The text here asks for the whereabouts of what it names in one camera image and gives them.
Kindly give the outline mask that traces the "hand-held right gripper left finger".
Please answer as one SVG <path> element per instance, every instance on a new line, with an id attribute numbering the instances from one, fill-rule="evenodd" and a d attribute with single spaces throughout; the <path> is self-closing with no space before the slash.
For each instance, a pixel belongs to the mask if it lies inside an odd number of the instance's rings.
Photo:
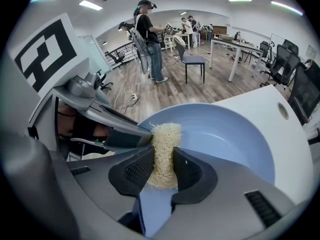
<path id="1" fill-rule="evenodd" d="M 14 196 L 63 240 L 142 240 L 140 192 L 154 159 L 145 146 L 99 159 L 68 162 L 39 140 L 0 135 L 0 167 Z"/>

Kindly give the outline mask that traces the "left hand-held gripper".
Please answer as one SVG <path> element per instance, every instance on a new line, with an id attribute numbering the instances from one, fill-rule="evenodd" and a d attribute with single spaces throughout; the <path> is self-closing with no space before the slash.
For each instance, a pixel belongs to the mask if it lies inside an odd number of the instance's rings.
<path id="1" fill-rule="evenodd" d="M 84 117 L 92 103 L 110 104 L 66 14 L 45 23 L 17 48 L 7 51 L 7 130 L 76 159 L 84 155 L 71 152 L 70 142 L 106 149 L 104 141 L 58 135 L 59 102 Z"/>

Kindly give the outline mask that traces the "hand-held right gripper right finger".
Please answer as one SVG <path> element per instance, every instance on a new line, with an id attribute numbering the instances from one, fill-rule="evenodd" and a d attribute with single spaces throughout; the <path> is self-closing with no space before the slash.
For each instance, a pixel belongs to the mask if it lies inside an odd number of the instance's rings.
<path id="1" fill-rule="evenodd" d="M 173 150 L 178 192 L 157 240 L 275 240 L 293 225 L 309 199 L 309 176 L 277 159 L 275 181 L 205 153 Z"/>

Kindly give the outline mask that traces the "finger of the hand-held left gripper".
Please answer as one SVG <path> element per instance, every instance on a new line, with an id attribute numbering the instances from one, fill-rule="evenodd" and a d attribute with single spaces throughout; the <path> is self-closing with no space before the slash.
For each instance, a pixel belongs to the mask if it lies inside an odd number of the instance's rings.
<path id="1" fill-rule="evenodd" d="M 142 129 L 138 132 L 121 132 L 111 128 L 103 147 L 109 150 L 135 149 L 147 146 L 153 138 L 149 130 Z"/>
<path id="2" fill-rule="evenodd" d="M 152 137 L 150 130 L 138 125 L 137 122 L 104 103 L 92 103 L 85 111 L 85 116 L 100 124 L 126 134 Z"/>

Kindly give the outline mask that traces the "person's left hand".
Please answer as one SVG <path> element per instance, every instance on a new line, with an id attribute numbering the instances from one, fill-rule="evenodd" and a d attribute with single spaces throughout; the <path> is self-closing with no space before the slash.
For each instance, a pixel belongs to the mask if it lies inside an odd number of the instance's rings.
<path id="1" fill-rule="evenodd" d="M 103 142 L 108 137 L 110 128 L 104 124 L 90 120 L 76 109 L 60 101 L 57 109 L 57 132 L 66 139 L 80 138 L 88 141 Z M 71 141 L 69 150 L 77 155 L 91 153 L 106 154 L 107 149 L 83 142 Z"/>

